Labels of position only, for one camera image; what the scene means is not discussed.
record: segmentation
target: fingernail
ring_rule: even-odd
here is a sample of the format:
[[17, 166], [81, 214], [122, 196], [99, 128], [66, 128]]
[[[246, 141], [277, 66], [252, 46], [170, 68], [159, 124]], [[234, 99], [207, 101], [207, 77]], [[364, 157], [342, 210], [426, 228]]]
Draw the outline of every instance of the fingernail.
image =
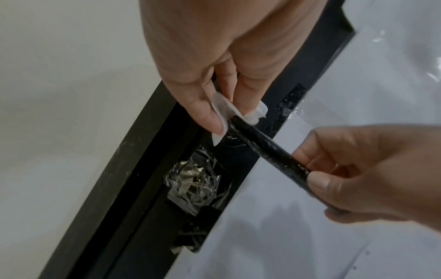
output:
[[318, 191], [324, 192], [328, 188], [328, 185], [331, 182], [331, 178], [326, 173], [313, 171], [308, 175], [306, 181], [308, 182], [308, 186], [310, 188], [314, 188]]

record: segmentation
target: crumpled plastic wrap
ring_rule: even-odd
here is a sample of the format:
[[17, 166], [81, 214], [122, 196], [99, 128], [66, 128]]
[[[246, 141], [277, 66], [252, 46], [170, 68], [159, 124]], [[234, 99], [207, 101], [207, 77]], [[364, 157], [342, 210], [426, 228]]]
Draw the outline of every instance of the crumpled plastic wrap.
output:
[[221, 195], [222, 198], [228, 195], [217, 194], [221, 176], [214, 171], [216, 163], [203, 147], [199, 147], [189, 160], [178, 162], [164, 179], [165, 185], [170, 187], [168, 199], [196, 216], [202, 206], [209, 206]]

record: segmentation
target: wall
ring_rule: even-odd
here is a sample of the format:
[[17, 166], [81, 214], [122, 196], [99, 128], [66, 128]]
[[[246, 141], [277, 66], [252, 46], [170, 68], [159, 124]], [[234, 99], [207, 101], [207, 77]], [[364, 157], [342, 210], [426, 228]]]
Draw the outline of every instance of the wall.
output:
[[37, 278], [160, 78], [136, 0], [0, 3], [0, 270]]

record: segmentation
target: hand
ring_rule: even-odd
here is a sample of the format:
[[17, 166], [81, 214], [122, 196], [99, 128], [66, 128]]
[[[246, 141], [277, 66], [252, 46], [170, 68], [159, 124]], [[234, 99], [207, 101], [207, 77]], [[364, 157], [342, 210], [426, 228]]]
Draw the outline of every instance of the hand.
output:
[[222, 134], [209, 102], [213, 72], [222, 94], [242, 114], [252, 112], [300, 49], [326, 2], [140, 0], [140, 6], [144, 35], [164, 84], [196, 122]]
[[293, 156], [313, 171], [317, 196], [351, 212], [325, 211], [331, 220], [412, 220], [441, 231], [440, 127], [320, 128]]

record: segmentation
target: white tissue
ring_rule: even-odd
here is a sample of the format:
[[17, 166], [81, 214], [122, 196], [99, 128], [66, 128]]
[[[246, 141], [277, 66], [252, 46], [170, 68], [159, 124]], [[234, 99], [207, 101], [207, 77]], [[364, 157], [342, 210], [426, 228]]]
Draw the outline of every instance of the white tissue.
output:
[[228, 131], [227, 121], [233, 116], [230, 115], [231, 112], [233, 112], [235, 115], [238, 115], [240, 118], [242, 118], [245, 122], [247, 122], [250, 125], [256, 125], [257, 123], [259, 123], [259, 119], [265, 117], [266, 113], [268, 112], [268, 107], [262, 101], [260, 101], [255, 111], [247, 114], [246, 116], [243, 116], [239, 112], [239, 110], [219, 92], [213, 96], [211, 105], [213, 106], [214, 111], [221, 119], [224, 128], [224, 134], [221, 136], [216, 135], [214, 133], [211, 134], [211, 138], [213, 140], [213, 146], [218, 145], [225, 136], [226, 132]]

